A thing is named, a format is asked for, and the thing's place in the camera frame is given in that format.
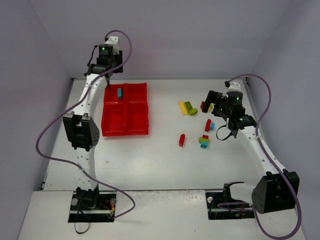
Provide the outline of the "red yellow green lego stack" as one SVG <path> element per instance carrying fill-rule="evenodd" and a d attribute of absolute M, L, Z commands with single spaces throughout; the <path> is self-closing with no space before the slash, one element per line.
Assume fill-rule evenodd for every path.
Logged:
<path fill-rule="evenodd" d="M 200 109 L 203 110 L 203 108 L 204 108 L 204 101 L 202 101 L 202 102 L 201 102 L 201 105 L 200 105 Z M 208 110 L 207 110 L 206 113 L 211 112 L 211 111 L 212 111 L 212 108 L 213 108 L 213 104 L 211 103 L 211 104 L 209 105 L 209 108 L 208 108 Z"/>

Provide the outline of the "blue long lego brick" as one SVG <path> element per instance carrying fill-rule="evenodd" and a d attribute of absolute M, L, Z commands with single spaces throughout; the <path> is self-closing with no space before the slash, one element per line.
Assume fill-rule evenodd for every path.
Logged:
<path fill-rule="evenodd" d="M 122 100 L 123 97 L 124 97 L 123 89 L 122 89 L 122 88 L 118 88 L 118 89 L 117 89 L 117 98 L 118 98 L 119 100 Z"/>

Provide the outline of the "yellow long lego brick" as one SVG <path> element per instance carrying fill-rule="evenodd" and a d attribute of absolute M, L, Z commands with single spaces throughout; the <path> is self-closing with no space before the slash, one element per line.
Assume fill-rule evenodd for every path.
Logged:
<path fill-rule="evenodd" d="M 186 115 L 189 114 L 189 113 L 188 113 L 188 110 L 187 110 L 187 108 L 186 108 L 186 106 L 185 106 L 185 103 L 184 103 L 183 101 L 179 101 L 179 102 L 178 102 L 178 107 L 179 107 L 180 112 L 181 112 L 181 114 L 182 114 L 183 116 L 186 116 Z"/>

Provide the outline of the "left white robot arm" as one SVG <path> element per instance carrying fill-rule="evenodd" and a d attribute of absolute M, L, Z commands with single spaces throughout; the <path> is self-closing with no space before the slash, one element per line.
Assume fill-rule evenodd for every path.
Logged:
<path fill-rule="evenodd" d="M 62 121 L 67 140 L 75 150 L 75 163 L 79 167 L 76 193 L 93 199 L 99 194 L 95 173 L 95 147 L 100 131 L 93 117 L 101 94 L 110 83 L 114 73 L 123 72 L 123 53 L 119 44 L 110 39 L 96 46 L 96 63 L 89 60 L 86 82 L 79 102 L 64 114 Z"/>

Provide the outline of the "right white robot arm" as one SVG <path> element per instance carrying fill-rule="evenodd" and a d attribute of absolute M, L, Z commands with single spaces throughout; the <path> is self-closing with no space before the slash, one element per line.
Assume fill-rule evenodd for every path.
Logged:
<path fill-rule="evenodd" d="M 213 105 L 212 114 L 225 120 L 229 136 L 241 143 L 260 178 L 254 185 L 244 181 L 224 184 L 224 202 L 245 202 L 253 205 L 260 214 L 293 209 L 300 178 L 296 172 L 288 171 L 276 160 L 259 135 L 257 122 L 246 114 L 242 101 L 243 93 L 240 91 L 223 94 L 211 90 L 201 108 L 206 111 Z"/>

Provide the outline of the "green lego brick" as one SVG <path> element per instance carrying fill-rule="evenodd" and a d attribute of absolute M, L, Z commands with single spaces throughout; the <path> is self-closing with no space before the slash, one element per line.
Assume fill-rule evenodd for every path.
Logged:
<path fill-rule="evenodd" d="M 184 102 L 184 106 L 189 116 L 195 116 L 198 113 L 198 109 L 193 108 L 192 104 L 189 101 Z"/>

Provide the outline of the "red lego with blue brick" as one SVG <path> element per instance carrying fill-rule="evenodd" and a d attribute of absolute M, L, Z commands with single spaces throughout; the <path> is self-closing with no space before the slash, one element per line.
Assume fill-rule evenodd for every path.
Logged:
<path fill-rule="evenodd" d="M 205 131 L 205 132 L 213 131 L 214 128 L 215 128 L 215 123 L 212 122 L 211 119 L 207 119 L 206 124 L 205 124 L 205 128 L 204 128 L 204 131 Z"/>

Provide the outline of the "green red blue lego cluster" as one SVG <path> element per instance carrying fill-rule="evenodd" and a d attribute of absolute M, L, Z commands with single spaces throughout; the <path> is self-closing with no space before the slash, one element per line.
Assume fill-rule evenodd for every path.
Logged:
<path fill-rule="evenodd" d="M 203 135 L 202 137 L 199 137 L 198 142 L 199 142 L 201 148 L 206 149 L 209 145 L 209 136 Z"/>

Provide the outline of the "red curved lego brick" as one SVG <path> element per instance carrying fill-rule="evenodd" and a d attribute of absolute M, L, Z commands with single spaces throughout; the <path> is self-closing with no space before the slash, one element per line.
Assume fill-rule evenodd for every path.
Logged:
<path fill-rule="evenodd" d="M 179 141 L 178 141 L 178 145 L 182 148 L 184 146 L 185 143 L 185 139 L 186 139 L 186 135 L 183 133 L 180 135 L 179 137 Z"/>

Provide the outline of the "red four-compartment bin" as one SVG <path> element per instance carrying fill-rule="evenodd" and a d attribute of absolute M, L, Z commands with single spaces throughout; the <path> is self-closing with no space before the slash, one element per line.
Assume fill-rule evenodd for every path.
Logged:
<path fill-rule="evenodd" d="M 147 83 L 111 84 L 103 96 L 101 132 L 104 137 L 147 136 L 149 106 Z M 122 88 L 123 99 L 117 89 Z"/>

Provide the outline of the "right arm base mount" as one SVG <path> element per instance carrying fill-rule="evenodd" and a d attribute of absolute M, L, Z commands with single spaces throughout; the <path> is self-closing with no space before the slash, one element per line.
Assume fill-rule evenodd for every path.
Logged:
<path fill-rule="evenodd" d="M 222 191 L 207 191 L 205 198 L 207 216 L 211 221 L 255 218 L 250 204 L 242 203 L 239 200 L 225 200 Z"/>

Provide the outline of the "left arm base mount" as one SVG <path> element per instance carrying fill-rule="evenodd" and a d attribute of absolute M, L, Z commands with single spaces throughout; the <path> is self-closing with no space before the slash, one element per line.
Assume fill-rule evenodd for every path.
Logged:
<path fill-rule="evenodd" d="M 74 192 L 70 202 L 68 223 L 113 223 L 116 212 L 117 195 L 101 192 L 95 205 L 90 206 L 84 198 Z"/>

